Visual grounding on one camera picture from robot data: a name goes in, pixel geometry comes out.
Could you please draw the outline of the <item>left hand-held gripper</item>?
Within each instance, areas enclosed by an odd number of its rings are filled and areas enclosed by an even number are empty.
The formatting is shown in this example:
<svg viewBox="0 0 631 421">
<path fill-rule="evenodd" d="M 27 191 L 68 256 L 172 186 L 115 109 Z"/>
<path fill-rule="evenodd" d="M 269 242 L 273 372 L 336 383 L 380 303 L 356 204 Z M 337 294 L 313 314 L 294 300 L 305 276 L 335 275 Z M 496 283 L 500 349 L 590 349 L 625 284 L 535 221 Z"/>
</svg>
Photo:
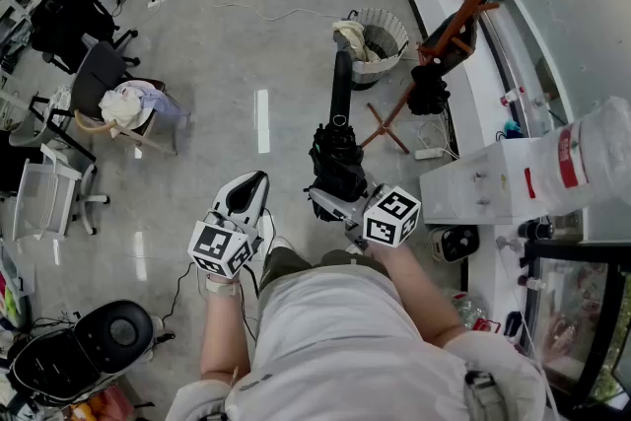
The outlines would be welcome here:
<svg viewBox="0 0 631 421">
<path fill-rule="evenodd" d="M 264 171 L 224 184 L 215 204 L 195 223 L 187 253 L 206 273 L 233 279 L 263 243 L 258 221 L 266 206 L 269 177 Z"/>
</svg>

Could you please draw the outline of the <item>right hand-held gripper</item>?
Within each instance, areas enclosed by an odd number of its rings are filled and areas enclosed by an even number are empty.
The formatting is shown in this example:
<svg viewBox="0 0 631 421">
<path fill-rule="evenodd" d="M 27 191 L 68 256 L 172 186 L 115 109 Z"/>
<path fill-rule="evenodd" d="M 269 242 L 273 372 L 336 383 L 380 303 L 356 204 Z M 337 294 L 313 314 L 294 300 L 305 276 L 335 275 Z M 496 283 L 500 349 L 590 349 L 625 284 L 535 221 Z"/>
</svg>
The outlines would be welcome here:
<svg viewBox="0 0 631 421">
<path fill-rule="evenodd" d="M 421 201 L 400 186 L 370 183 L 368 199 L 354 214 L 353 202 L 346 202 L 324 190 L 308 190 L 316 216 L 325 222 L 349 225 L 347 239 L 365 250 L 368 244 L 397 247 L 404 243 L 418 225 Z"/>
</svg>

